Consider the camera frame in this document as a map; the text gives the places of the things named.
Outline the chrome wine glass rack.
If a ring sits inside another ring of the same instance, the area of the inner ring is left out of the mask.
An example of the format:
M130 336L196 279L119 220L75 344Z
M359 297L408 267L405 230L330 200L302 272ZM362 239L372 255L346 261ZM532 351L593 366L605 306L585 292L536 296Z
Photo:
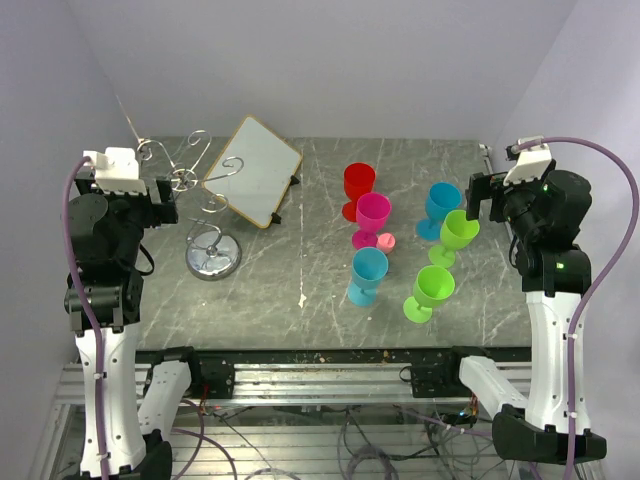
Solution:
M212 143L212 136L205 130L195 130L186 138L183 151L201 147L196 160L188 165L181 160L183 151L171 155L163 142L151 138L139 141L136 152L139 162L148 164L156 152L163 153L170 169L166 175L176 196L184 194L197 210L189 218L190 228L186 234L185 263L188 271L205 281L219 280L232 274L239 266L242 250L237 239L223 232L211 217L229 207L229 199L222 193L206 189L208 183L226 179L240 173L245 166L239 156L226 157L222 161L222 173L210 179L198 174L196 169L202 162Z

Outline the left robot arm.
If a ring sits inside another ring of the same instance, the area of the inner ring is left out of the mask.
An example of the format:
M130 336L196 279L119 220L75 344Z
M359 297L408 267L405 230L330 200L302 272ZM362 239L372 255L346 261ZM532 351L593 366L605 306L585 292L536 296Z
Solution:
M149 190L108 193L89 179L75 182L80 194L63 200L63 231L70 274L65 309L79 352L85 399L85 440L80 479L171 479L169 442L184 397L203 387L195 350L163 350L136 384L136 345L145 273L136 260L149 228L175 224L171 184Z

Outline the red plastic wine glass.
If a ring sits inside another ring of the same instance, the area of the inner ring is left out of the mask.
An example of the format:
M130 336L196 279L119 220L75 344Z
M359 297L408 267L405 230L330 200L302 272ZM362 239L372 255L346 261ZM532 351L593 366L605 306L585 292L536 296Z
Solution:
M357 201L362 195L372 191L376 172L370 165L356 162L346 167L343 180L344 192L349 201L342 207L342 215L347 221L355 222Z

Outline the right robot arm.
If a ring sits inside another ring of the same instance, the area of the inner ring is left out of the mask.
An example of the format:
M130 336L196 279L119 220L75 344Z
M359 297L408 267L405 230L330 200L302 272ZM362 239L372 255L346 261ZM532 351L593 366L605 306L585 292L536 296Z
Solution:
M491 417L502 459L566 466L601 460L607 442L591 429L578 363L583 328L571 324L591 285L591 262L574 242L592 203L591 186L564 170L519 185L506 185L504 178L470 177L466 217L477 219L488 200L491 220L508 223L514 234L531 322L529 393L522 395L484 355L444 367L442 387L455 396L473 392Z

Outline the magenta plastic wine glass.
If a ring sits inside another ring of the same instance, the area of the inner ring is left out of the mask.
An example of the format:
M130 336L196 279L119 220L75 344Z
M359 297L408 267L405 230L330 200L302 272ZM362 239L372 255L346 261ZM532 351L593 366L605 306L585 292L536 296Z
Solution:
M391 211L391 201L381 193L369 192L358 199L356 204L358 230L351 239L356 250L376 246L377 234L385 226Z

